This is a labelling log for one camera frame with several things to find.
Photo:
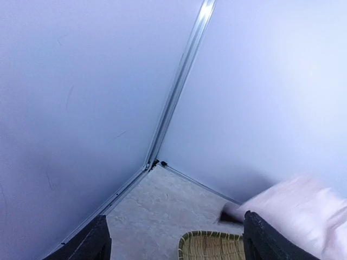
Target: black object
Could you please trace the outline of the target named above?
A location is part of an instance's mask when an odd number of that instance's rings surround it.
[[[152,164],[152,167],[151,167],[150,171],[152,171],[152,170],[154,169],[154,167],[157,166],[158,162],[159,162],[158,159],[155,159],[155,160],[154,160],[154,162],[153,162],[153,164]]]
[[[100,215],[44,260],[110,260],[111,244],[106,216]]]
[[[243,225],[246,260],[319,260],[288,241],[255,212],[246,212]]]

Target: floor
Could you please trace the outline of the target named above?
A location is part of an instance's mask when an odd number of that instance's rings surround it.
[[[156,167],[107,215],[112,260],[177,260],[180,237],[192,230],[242,233],[216,219],[224,198]]]

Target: woven basket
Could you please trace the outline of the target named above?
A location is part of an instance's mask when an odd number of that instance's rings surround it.
[[[242,236],[212,231],[184,234],[178,245],[179,260],[245,260]]]

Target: basket rim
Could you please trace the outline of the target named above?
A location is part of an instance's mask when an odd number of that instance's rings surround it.
[[[239,234],[230,234],[230,233],[224,233],[224,232],[218,232],[218,231],[190,231],[185,233],[179,240],[178,243],[178,260],[183,260],[183,247],[185,244],[185,241],[188,240],[191,237],[217,237],[217,238],[223,238],[226,240],[231,241],[240,241],[242,239],[242,235]]]

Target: white panel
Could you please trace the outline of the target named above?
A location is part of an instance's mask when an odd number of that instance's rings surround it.
[[[0,3],[0,258],[54,249],[143,165],[201,0]]]
[[[346,1],[218,1],[159,159],[240,202],[312,172],[347,196]]]

